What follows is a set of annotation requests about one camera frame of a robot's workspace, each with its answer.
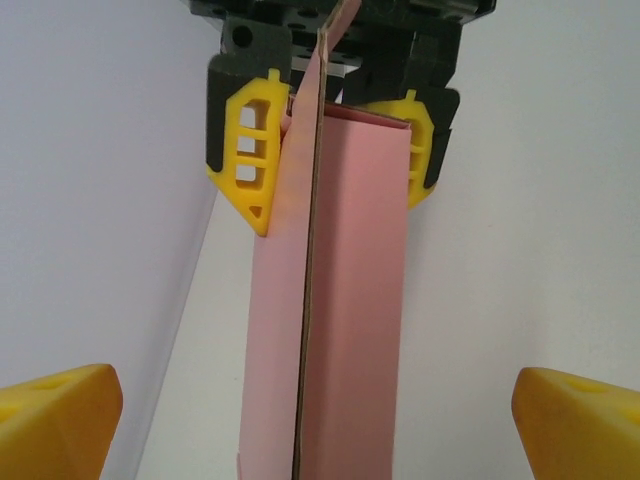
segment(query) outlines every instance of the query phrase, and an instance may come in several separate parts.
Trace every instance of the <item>yellow plastic part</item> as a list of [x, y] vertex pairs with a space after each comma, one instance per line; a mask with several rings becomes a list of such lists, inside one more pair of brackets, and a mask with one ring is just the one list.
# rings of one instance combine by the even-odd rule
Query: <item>yellow plastic part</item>
[[416, 91], [409, 90], [403, 100], [365, 105], [373, 113], [388, 115], [411, 123], [411, 159], [409, 165], [409, 208], [427, 198], [435, 185], [424, 188], [433, 142], [433, 122], [424, 103], [416, 100]]
[[97, 480], [121, 411], [110, 365], [0, 390], [0, 478]]
[[[268, 78], [254, 78], [226, 104], [223, 168], [207, 173], [249, 225], [260, 236], [269, 229], [271, 203], [280, 163], [280, 121], [289, 96], [289, 85], [280, 81], [278, 70], [269, 70]], [[255, 111], [255, 128], [241, 125], [242, 109]], [[238, 149], [240, 139], [249, 138], [255, 151]], [[253, 167], [255, 178], [241, 180], [238, 169]]]
[[640, 479], [640, 393], [525, 368], [512, 411], [537, 480]]

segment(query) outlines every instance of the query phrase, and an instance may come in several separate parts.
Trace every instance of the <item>white background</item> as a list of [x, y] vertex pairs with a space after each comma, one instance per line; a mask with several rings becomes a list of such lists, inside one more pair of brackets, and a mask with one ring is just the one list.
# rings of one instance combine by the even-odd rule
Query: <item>white background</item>
[[214, 189], [218, 34], [177, 0], [0, 0], [0, 386], [112, 363], [132, 479]]
[[[465, 27], [441, 182], [410, 214], [397, 480], [531, 478], [524, 366], [640, 389], [639, 16], [502, 0]], [[220, 197], [140, 480], [235, 478], [251, 246]]]

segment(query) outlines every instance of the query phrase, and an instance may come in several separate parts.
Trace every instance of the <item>white wall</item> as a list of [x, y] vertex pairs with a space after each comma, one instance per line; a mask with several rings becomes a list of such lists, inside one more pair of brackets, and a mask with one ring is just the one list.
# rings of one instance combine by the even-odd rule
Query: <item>white wall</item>
[[[441, 183], [410, 214], [397, 480], [531, 478], [521, 367], [640, 389], [639, 16], [504, 0], [466, 27]], [[250, 255], [220, 198], [141, 480], [234, 478]]]
[[112, 363], [131, 479], [213, 205], [206, 66], [178, 0], [0, 1], [0, 385]]

